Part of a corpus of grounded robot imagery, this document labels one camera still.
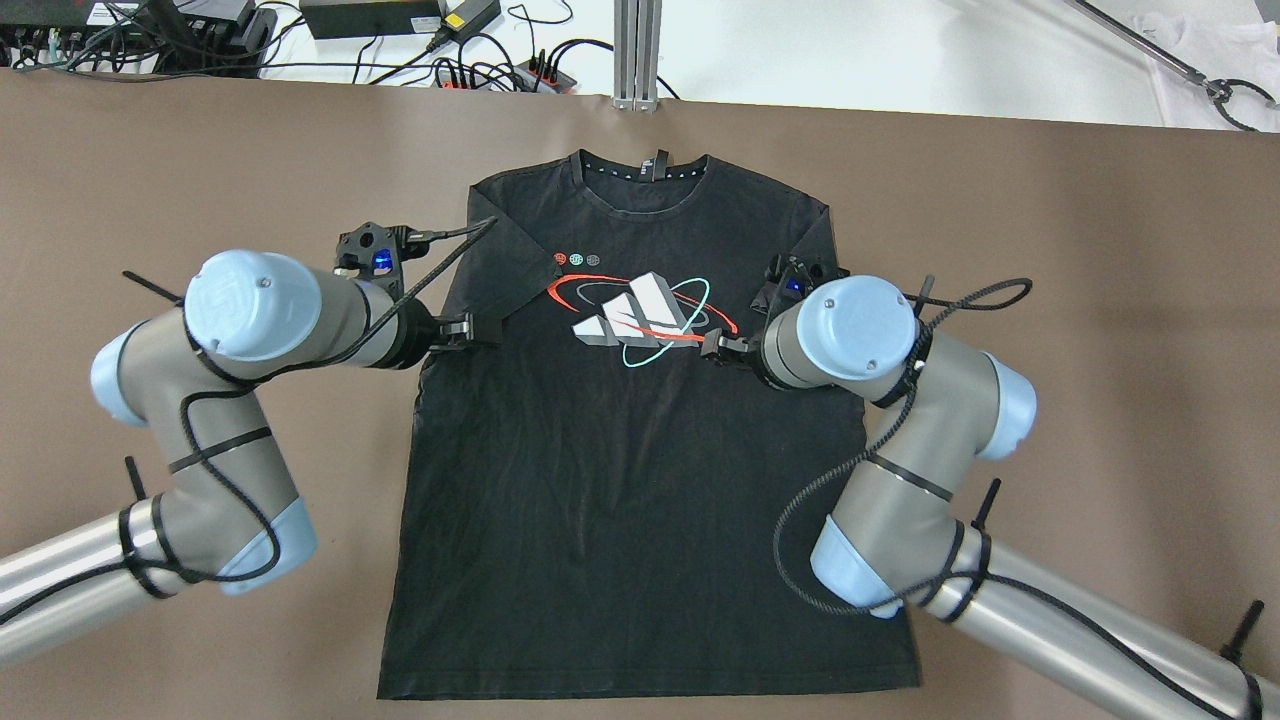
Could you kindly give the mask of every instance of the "t-shirt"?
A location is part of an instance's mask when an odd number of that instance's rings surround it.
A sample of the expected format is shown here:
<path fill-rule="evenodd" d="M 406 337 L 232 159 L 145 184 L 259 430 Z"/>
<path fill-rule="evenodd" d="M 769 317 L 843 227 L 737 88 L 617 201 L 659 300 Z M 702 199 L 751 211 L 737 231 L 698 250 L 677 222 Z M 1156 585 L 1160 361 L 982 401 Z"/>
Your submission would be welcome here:
<path fill-rule="evenodd" d="M 826 615 L 778 577 L 772 533 L 865 443 L 836 388 L 780 392 L 701 359 L 746 337 L 780 252 L 836 268 L 827 206 L 716 158 L 579 151 L 471 188 L 498 218 L 445 314 L 504 318 L 440 354 L 413 414 L 381 698 L 835 693 L 918 684 L 906 614 Z M 796 514 L 808 556 L 844 483 Z"/>

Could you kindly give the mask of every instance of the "black box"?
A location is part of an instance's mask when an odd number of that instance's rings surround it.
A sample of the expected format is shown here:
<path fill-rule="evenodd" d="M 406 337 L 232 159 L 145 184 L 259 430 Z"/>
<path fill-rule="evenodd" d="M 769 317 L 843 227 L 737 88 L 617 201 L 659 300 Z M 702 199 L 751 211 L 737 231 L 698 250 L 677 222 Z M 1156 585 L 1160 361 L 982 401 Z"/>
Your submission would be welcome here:
<path fill-rule="evenodd" d="M 434 35 L 439 0 L 302 0 L 302 17 L 316 40 L 375 35 Z"/>

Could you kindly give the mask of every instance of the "metal post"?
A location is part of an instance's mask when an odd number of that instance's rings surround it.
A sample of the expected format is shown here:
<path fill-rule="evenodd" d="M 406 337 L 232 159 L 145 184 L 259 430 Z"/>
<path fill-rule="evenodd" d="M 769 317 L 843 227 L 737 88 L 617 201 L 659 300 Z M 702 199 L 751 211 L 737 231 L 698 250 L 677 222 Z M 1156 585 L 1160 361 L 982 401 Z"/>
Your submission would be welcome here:
<path fill-rule="evenodd" d="M 614 0 L 613 106 L 652 113 L 658 108 L 658 31 L 662 0 Z"/>

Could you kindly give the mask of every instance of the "graphic logo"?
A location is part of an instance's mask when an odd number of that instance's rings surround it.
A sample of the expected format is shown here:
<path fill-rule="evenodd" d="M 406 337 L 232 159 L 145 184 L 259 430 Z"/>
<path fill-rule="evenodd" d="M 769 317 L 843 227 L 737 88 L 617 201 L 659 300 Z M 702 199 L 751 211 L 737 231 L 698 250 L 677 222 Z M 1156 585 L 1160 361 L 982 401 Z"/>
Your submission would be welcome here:
<path fill-rule="evenodd" d="M 701 286 L 701 297 L 694 299 L 677 292 L 685 286 Z M 626 287 L 627 291 L 598 301 L 599 287 Z M 584 343 L 602 347 L 622 346 L 622 364 L 627 368 L 648 365 L 672 347 L 696 347 L 703 336 L 696 329 L 713 323 L 722 324 L 737 334 L 737 324 L 708 302 L 712 286 L 703 278 L 689 278 L 671 286 L 658 273 L 646 273 L 636 279 L 611 275 L 564 275 L 547 288 L 548 295 L 564 307 L 581 313 L 564 300 L 562 290 L 573 288 L 582 302 L 598 306 L 599 313 L 573 325 L 573 334 Z M 627 348 L 653 350 L 639 361 L 627 356 Z"/>

